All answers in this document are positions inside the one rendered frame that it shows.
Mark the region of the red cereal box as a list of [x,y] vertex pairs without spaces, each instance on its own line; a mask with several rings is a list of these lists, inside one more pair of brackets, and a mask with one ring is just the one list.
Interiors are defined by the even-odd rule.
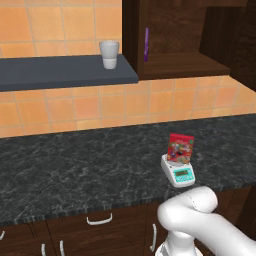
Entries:
[[189,164],[193,146],[193,136],[171,133],[166,159],[175,163]]

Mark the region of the white teal digital scale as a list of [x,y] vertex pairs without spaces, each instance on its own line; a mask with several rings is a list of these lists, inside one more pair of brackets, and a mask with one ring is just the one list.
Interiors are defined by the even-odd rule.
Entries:
[[181,164],[167,160],[167,155],[161,157],[161,167],[170,183],[175,188],[192,186],[195,175],[191,164]]

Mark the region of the dark wood cabinet door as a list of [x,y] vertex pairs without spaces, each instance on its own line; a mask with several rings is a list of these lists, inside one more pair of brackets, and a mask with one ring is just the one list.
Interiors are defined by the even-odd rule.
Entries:
[[256,0],[248,0],[236,40],[230,76],[256,92]]

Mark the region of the white cup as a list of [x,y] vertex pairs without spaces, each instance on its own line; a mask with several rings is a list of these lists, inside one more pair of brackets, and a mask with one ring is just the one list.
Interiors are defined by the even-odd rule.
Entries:
[[104,68],[115,69],[117,65],[119,43],[107,40],[100,42],[99,45]]

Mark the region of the purple slim box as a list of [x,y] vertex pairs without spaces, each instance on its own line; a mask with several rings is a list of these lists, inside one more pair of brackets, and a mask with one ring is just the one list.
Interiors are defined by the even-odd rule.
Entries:
[[145,41],[144,41],[144,62],[148,61],[148,51],[149,51],[149,28],[145,29]]

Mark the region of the dark wood drawer front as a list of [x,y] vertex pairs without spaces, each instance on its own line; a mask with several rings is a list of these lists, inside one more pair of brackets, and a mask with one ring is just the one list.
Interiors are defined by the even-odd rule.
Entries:
[[[90,226],[90,221],[111,222]],[[64,242],[65,256],[143,256],[146,226],[146,205],[130,206],[47,221],[57,256],[59,243]]]
[[0,256],[33,256],[34,236],[28,224],[0,227]]

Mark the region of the dark wood cupboard door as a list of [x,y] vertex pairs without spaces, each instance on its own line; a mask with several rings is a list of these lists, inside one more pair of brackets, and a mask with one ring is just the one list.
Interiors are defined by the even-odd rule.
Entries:
[[[145,246],[144,246],[144,256],[155,256],[157,248],[165,241],[168,231],[165,230],[159,223],[157,218],[157,209],[159,203],[152,202],[148,205],[147,209],[147,221],[146,221],[146,231],[145,231]],[[157,239],[155,251],[151,252],[150,246],[152,244],[153,229],[152,224],[155,223],[157,227]]]

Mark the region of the dark grey wall shelf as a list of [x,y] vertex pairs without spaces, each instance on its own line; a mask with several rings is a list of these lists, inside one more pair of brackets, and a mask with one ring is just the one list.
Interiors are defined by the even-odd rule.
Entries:
[[138,75],[122,54],[115,69],[100,55],[0,59],[0,92],[134,84]]

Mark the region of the dark wood wall cabinet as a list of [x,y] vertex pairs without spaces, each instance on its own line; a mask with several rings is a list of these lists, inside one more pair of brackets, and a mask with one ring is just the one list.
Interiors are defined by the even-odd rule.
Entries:
[[228,75],[247,1],[122,0],[122,53],[141,80]]

